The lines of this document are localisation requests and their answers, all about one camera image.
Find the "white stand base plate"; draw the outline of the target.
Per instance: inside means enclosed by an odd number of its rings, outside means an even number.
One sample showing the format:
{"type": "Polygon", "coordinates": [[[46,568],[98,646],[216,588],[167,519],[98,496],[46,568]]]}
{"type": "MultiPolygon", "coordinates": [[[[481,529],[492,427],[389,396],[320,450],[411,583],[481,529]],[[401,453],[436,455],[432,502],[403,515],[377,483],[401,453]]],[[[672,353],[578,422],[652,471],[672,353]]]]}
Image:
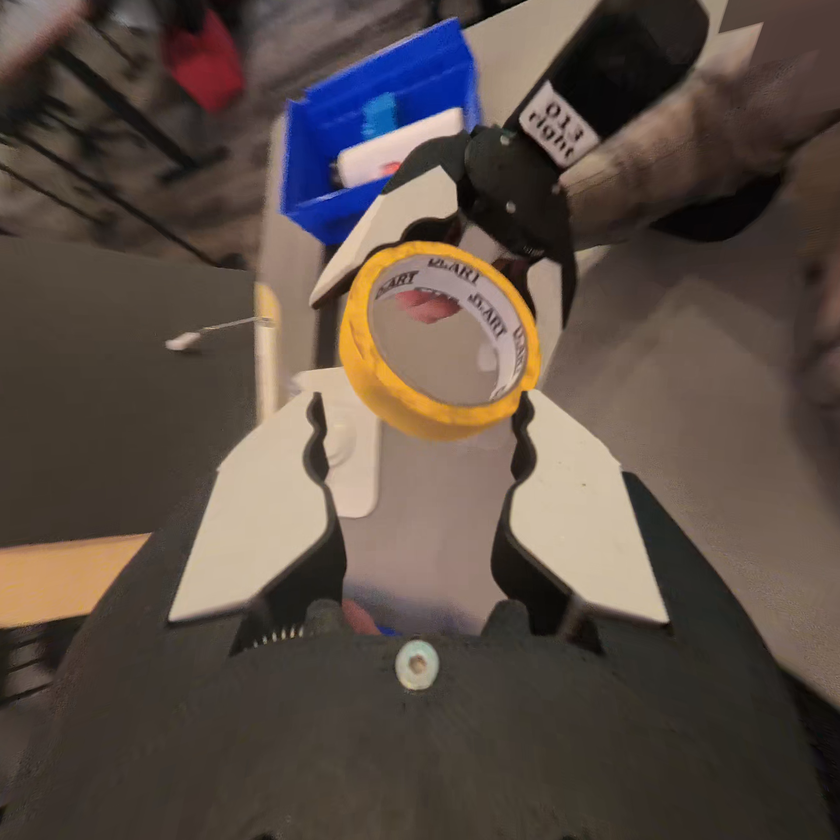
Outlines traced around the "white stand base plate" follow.
{"type": "Polygon", "coordinates": [[[379,498],[382,422],[362,403],[344,368],[303,371],[293,377],[297,392],[319,393],[327,432],[327,486],[342,519],[370,516],[379,498]]]}

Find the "blue plastic bin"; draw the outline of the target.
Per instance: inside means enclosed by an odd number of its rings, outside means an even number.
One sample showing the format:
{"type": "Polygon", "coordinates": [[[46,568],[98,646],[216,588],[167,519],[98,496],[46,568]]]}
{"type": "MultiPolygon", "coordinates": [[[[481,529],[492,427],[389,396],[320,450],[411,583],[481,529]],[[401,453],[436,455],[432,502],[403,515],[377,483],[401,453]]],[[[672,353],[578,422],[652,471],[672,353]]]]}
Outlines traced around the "blue plastic bin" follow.
{"type": "Polygon", "coordinates": [[[404,38],[305,90],[287,103],[280,212],[321,244],[341,244],[386,180],[355,188],[331,184],[339,153],[363,142],[362,107],[391,91],[401,127],[451,108],[465,114],[463,130],[481,121],[478,71],[460,22],[404,38]]]}

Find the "wooden board with black panel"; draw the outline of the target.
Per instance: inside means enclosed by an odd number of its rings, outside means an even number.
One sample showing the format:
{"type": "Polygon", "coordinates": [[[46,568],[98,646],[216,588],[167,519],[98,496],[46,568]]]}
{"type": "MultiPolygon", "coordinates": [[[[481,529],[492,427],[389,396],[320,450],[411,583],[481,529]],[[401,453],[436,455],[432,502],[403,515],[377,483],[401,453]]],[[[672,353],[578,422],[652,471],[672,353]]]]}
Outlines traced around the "wooden board with black panel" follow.
{"type": "Polygon", "coordinates": [[[2,237],[2,628],[89,613],[277,407],[246,270],[2,237]]]}

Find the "white marker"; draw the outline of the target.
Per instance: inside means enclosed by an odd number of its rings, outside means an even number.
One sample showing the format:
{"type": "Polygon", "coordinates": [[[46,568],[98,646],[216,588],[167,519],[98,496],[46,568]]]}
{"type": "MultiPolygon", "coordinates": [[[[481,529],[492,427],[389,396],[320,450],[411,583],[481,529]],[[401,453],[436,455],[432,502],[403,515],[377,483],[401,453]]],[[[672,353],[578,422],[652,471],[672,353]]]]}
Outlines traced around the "white marker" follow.
{"type": "Polygon", "coordinates": [[[383,163],[402,161],[419,145],[459,133],[465,127],[462,108],[450,108],[371,141],[342,150],[330,165],[331,184],[337,189],[378,182],[383,163]]]}

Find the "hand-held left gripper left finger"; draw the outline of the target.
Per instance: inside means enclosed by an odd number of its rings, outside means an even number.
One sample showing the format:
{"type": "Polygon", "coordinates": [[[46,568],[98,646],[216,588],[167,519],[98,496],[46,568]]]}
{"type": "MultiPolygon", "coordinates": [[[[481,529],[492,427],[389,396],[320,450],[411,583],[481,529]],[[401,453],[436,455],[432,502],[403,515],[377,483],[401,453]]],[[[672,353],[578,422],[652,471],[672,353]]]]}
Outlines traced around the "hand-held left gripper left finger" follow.
{"type": "Polygon", "coordinates": [[[171,623],[250,611],[302,623],[310,604],[341,603],[347,558],[324,450],[318,392],[258,425],[217,469],[171,609],[171,623]]]}

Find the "black metal frame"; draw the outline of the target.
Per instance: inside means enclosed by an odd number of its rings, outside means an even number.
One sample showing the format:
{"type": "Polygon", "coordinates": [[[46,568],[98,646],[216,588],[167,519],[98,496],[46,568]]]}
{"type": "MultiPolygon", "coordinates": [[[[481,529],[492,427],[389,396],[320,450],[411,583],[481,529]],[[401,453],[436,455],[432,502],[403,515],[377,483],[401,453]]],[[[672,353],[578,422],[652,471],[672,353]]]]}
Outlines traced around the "black metal frame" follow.
{"type": "Polygon", "coordinates": [[[170,230],[163,223],[128,202],[119,191],[107,182],[100,181],[80,170],[58,153],[48,149],[42,143],[31,138],[25,126],[35,124],[38,119],[46,118],[61,122],[52,106],[63,108],[64,104],[46,93],[43,86],[38,86],[33,93],[28,93],[26,85],[36,76],[40,67],[48,67],[54,62],[67,70],[83,87],[88,89],[112,114],[125,123],[132,131],[148,144],[162,152],[174,163],[174,167],[159,177],[163,185],[170,185],[212,168],[228,158],[228,148],[219,145],[209,152],[194,156],[187,153],[169,135],[147,119],[140,110],[106,79],[89,67],[84,61],[65,47],[69,32],[86,16],[85,5],[74,7],[64,17],[52,17],[44,27],[31,35],[23,44],[21,57],[13,57],[11,47],[2,47],[2,142],[21,144],[36,152],[48,162],[57,165],[63,172],[71,175],[80,183],[118,207],[132,218],[155,231],[174,245],[201,260],[204,264],[216,268],[239,268],[241,255],[231,254],[217,260],[170,230]]]}

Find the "person's right hand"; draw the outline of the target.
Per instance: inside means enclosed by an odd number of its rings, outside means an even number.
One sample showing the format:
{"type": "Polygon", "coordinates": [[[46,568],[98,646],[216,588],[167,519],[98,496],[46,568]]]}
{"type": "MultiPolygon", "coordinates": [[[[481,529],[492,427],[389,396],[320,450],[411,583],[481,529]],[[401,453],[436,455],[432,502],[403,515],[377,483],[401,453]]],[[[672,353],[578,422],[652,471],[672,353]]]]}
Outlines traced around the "person's right hand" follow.
{"type": "Polygon", "coordinates": [[[424,324],[434,324],[460,312],[457,300],[432,290],[402,292],[395,296],[395,303],[409,318],[424,324]]]}

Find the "yellow masking tape roll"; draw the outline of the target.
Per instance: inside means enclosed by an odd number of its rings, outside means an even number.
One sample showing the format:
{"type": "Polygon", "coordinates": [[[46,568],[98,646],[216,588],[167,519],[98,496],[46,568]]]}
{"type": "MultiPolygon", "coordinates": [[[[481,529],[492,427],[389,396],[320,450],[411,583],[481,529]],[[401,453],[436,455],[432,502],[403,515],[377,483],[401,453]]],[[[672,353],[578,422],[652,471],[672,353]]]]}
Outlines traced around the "yellow masking tape roll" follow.
{"type": "Polygon", "coordinates": [[[454,245],[411,241],[368,258],[350,285],[339,331],[339,357],[355,394],[404,434],[448,442],[482,434],[517,411],[541,372],[536,318],[494,266],[454,245]],[[408,291],[454,300],[477,320],[498,362],[497,383],[477,404],[440,401],[394,371],[377,343],[371,310],[408,291]]]}

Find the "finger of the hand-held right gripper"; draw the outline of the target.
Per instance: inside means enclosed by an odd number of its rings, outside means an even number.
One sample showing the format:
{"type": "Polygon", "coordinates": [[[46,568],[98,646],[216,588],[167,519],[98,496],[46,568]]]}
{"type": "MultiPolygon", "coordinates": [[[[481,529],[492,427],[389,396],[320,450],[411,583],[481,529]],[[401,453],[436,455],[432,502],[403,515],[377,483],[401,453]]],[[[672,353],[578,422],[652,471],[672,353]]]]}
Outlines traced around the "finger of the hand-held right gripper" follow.
{"type": "Polygon", "coordinates": [[[541,343],[558,343],[563,326],[563,273],[551,259],[518,258],[518,271],[533,309],[541,343]]]}
{"type": "Polygon", "coordinates": [[[318,310],[346,293],[364,263],[384,249],[444,240],[458,217],[456,181],[442,166],[383,191],[322,269],[309,307],[318,310]]]}

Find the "light blue item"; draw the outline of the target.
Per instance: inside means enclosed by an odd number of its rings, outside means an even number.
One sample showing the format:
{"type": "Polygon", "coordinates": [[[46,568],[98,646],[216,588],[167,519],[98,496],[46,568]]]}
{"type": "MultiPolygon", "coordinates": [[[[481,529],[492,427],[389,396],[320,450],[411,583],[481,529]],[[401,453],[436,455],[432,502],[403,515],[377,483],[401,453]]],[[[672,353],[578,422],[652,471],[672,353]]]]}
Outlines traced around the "light blue item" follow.
{"type": "Polygon", "coordinates": [[[361,137],[364,142],[401,128],[397,99],[387,91],[369,99],[362,107],[361,137]]]}

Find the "red bag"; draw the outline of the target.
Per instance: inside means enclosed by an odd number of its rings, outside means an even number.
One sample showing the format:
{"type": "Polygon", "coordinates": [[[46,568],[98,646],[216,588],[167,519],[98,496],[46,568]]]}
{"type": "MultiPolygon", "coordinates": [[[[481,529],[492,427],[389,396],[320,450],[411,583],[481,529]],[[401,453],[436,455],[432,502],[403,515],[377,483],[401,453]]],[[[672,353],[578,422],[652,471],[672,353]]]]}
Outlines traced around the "red bag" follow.
{"type": "Polygon", "coordinates": [[[207,113],[223,112],[245,91],[235,40],[211,5],[164,26],[161,57],[176,84],[207,113]]]}

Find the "person's right forearm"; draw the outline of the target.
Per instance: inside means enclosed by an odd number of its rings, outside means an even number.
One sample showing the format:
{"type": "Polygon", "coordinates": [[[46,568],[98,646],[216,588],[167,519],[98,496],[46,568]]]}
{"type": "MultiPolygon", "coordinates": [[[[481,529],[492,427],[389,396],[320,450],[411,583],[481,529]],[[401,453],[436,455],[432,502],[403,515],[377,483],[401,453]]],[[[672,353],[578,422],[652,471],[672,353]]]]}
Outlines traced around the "person's right forearm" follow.
{"type": "Polygon", "coordinates": [[[750,65],[720,57],[596,146],[560,176],[574,250],[614,245],[693,203],[775,175],[838,122],[812,108],[812,59],[750,65]]]}

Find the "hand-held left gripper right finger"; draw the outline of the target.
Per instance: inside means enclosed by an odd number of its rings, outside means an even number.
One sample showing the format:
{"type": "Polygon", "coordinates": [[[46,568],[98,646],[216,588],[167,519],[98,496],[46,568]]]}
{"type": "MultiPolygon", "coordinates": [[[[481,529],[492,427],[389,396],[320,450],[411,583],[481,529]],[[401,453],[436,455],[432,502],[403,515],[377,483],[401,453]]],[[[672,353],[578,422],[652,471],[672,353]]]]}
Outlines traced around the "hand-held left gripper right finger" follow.
{"type": "Polygon", "coordinates": [[[669,615],[618,460],[545,394],[521,394],[511,418],[512,483],[490,570],[531,627],[605,616],[665,627],[669,615]]]}

